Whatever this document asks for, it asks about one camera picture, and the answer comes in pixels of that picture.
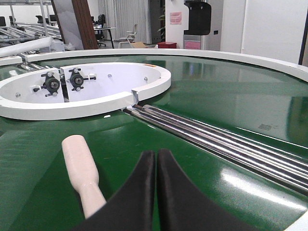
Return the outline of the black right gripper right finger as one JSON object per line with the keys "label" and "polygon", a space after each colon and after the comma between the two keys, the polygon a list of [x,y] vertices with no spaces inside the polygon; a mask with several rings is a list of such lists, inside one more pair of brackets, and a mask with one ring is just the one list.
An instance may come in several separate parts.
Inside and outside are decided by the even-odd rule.
{"label": "black right gripper right finger", "polygon": [[158,152],[157,196],[163,231],[256,230],[205,196],[168,149]]}

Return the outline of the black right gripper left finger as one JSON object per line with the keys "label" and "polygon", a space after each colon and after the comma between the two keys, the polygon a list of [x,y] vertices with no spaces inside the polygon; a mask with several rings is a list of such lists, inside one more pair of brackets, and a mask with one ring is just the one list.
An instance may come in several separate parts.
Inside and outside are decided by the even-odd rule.
{"label": "black right gripper left finger", "polygon": [[155,191],[155,152],[143,151],[122,187],[74,231],[151,231]]}

